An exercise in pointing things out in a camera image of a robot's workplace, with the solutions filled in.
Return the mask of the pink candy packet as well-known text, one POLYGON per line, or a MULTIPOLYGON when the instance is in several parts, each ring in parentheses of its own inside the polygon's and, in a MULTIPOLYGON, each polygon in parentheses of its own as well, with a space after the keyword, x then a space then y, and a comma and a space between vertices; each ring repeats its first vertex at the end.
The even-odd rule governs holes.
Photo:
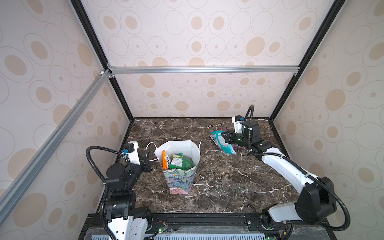
POLYGON ((240 151, 240 152, 247 152, 247 148, 246 147, 242 147, 242 146, 239 146, 239 145, 232 145, 234 150, 236 152, 240 151))

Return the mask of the orange snack packet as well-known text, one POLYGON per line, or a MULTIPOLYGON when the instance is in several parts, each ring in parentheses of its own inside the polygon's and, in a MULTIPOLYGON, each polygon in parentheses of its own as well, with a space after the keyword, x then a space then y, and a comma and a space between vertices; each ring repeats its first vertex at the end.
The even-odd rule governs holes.
POLYGON ((162 151, 162 167, 163 171, 167 171, 169 169, 170 158, 165 150, 162 151))

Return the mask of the teal snack packet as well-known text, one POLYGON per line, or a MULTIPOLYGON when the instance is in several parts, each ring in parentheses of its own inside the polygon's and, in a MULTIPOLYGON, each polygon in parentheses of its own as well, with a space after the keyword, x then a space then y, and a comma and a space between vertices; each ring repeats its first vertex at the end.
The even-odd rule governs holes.
POLYGON ((236 155, 233 146, 225 142, 222 133, 224 133, 224 131, 213 131, 211 132, 210 137, 215 143, 215 145, 218 146, 222 152, 228 155, 236 155))

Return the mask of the yellow green snack packet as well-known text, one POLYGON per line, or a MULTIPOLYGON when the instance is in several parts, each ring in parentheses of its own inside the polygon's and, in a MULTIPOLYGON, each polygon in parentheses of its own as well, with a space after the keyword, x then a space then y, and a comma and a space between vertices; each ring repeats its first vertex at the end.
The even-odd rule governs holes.
POLYGON ((185 157, 183 153, 172 154, 172 161, 169 165, 170 169, 178 169, 188 171, 194 167, 194 163, 191 159, 185 157))

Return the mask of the white floral paper bag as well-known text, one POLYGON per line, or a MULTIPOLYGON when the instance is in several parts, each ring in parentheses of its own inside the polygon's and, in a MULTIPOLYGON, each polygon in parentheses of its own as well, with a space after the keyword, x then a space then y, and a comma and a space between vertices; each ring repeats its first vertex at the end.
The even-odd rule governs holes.
POLYGON ((168 141, 159 147, 156 147, 154 154, 161 166, 170 193, 173 195, 188 195, 191 191, 193 180, 201 159, 200 146, 196 145, 193 141, 168 141), (188 171, 170 168, 167 171, 163 171, 163 150, 168 154, 170 163, 172 161, 172 154, 183 153, 185 157, 193 161, 194 167, 188 171))

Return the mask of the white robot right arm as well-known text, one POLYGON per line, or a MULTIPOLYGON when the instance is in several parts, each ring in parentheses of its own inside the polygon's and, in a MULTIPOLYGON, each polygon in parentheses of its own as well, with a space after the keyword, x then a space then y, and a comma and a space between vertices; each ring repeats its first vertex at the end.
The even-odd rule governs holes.
POLYGON ((272 167, 298 192, 296 202, 277 204, 263 210, 265 224, 283 221, 303 221, 313 225, 324 220, 337 210, 336 200, 323 186, 333 188, 328 178, 319 179, 297 166, 271 142, 260 137, 260 126, 256 121, 246 121, 241 116, 232 118, 233 131, 222 133, 227 144, 246 148, 249 153, 272 167))

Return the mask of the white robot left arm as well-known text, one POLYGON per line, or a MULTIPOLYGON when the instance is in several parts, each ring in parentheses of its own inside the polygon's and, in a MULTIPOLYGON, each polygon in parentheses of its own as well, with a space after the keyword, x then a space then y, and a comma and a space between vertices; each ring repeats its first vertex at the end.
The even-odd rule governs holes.
POLYGON ((149 150, 138 157, 139 165, 116 163, 107 169, 106 185, 111 195, 104 204, 106 215, 101 218, 110 240, 144 240, 152 224, 149 208, 135 208, 137 195, 133 188, 143 172, 152 171, 149 150))

